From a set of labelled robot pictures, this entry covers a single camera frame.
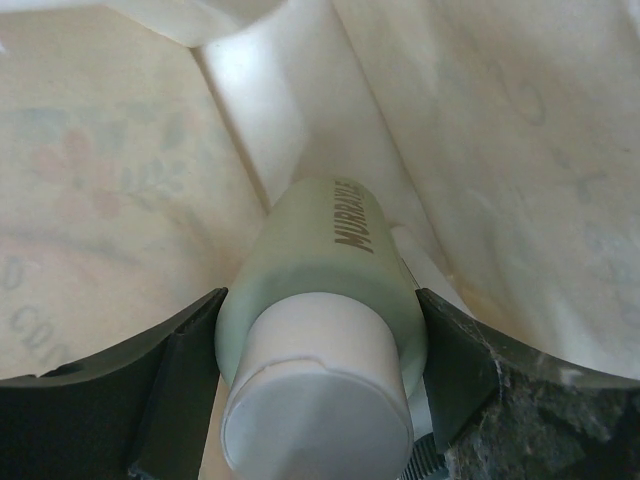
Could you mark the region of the white square bottle black cap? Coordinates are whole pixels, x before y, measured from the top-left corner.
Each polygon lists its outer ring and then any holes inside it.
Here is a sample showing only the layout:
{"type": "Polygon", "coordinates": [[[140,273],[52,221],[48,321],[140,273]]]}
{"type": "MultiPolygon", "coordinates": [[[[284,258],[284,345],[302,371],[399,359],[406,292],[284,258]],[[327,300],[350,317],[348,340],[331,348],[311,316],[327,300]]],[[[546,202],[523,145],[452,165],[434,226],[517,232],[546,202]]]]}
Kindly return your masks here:
{"type": "MultiPolygon", "coordinates": [[[[413,232],[404,225],[393,226],[391,232],[401,259],[411,274],[414,289],[424,287],[429,269],[432,267],[428,245],[420,242],[413,232]]],[[[413,394],[409,397],[409,409],[415,439],[432,433],[431,414],[423,380],[420,380],[413,394]]]]}

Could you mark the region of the green cylindrical bottle beige cap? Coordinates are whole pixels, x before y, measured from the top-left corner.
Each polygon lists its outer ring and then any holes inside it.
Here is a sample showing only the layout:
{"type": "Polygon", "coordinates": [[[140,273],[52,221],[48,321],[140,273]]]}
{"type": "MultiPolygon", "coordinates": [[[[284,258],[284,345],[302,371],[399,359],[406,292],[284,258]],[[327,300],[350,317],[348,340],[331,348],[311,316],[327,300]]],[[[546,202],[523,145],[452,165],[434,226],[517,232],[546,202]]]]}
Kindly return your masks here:
{"type": "Polygon", "coordinates": [[[239,479],[395,479],[427,357],[416,287],[375,197],[306,178],[273,206],[222,304],[220,424],[239,479]]]}

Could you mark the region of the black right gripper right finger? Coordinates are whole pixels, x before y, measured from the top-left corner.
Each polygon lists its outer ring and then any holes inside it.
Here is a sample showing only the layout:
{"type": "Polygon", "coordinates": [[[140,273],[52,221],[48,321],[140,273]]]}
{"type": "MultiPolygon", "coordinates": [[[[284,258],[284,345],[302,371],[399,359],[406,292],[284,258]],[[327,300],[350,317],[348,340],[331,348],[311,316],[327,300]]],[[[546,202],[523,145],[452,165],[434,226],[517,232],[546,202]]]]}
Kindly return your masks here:
{"type": "Polygon", "coordinates": [[[433,431],[415,463],[449,479],[636,479],[639,383],[543,353],[417,293],[433,431]]]}

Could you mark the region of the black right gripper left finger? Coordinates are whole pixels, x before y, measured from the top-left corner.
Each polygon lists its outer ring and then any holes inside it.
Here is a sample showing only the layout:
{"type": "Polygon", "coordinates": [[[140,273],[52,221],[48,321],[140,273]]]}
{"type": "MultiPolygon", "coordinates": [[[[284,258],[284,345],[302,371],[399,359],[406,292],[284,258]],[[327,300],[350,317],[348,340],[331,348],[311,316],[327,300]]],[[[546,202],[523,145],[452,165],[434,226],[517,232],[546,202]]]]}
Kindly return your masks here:
{"type": "Polygon", "coordinates": [[[40,377],[1,383],[4,479],[195,479],[219,380],[219,288],[40,377]]]}

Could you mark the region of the beige canvas tote bag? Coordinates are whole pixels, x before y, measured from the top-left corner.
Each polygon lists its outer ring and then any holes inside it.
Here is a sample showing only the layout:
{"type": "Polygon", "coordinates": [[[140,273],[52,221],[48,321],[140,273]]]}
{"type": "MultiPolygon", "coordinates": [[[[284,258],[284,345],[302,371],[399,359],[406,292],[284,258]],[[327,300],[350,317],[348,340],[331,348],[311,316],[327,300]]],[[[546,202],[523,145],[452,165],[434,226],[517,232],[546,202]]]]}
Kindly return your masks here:
{"type": "Polygon", "coordinates": [[[324,175],[420,285],[638,377],[635,1],[3,2],[2,376],[230,284],[324,175]]]}

